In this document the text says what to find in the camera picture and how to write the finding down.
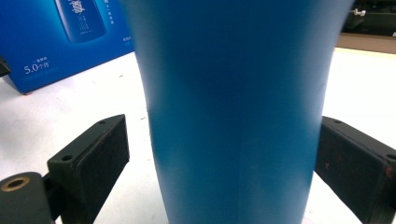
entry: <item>screw hole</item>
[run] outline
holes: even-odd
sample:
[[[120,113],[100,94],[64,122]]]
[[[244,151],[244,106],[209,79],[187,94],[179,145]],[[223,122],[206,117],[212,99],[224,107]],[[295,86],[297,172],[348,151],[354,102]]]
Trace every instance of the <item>screw hole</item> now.
[[[388,154],[387,157],[391,160],[396,160],[396,155]]]
[[[6,184],[4,184],[1,187],[1,190],[5,192],[9,192],[16,189],[21,189],[25,185],[27,185],[29,181],[30,181],[29,177],[25,177],[25,176],[16,177],[12,180],[9,180]]]
[[[70,161],[71,159],[73,159],[72,155],[66,155],[62,157],[62,161]]]

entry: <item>bottle image on box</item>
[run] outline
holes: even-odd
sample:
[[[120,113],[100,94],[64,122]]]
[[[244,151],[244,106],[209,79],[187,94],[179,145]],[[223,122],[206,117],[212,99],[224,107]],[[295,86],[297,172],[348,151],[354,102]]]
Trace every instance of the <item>bottle image on box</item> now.
[[[55,0],[70,43],[82,43],[106,33],[95,0]]]

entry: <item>cardboard box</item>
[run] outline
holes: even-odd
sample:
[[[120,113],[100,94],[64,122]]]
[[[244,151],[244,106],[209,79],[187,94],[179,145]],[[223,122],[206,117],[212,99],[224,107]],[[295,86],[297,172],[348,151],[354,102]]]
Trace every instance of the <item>cardboard box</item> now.
[[[27,93],[134,50],[118,0],[0,0],[0,55]]]

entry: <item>white surface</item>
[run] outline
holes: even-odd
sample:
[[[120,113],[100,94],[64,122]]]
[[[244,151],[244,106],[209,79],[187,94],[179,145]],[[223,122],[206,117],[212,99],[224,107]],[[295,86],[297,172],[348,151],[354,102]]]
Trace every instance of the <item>white surface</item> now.
[[[337,49],[323,115],[396,148],[394,64],[395,55]],[[0,78],[0,180],[27,171],[44,175],[52,155],[97,120],[117,114],[127,118],[131,161],[95,223],[167,223],[134,54],[30,95],[20,95]],[[303,223],[359,221],[315,175]]]

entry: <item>blue cup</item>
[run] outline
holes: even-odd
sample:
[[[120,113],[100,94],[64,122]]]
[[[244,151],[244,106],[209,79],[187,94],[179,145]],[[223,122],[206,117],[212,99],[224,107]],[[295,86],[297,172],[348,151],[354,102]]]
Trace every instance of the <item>blue cup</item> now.
[[[171,224],[301,223],[351,0],[121,0]]]

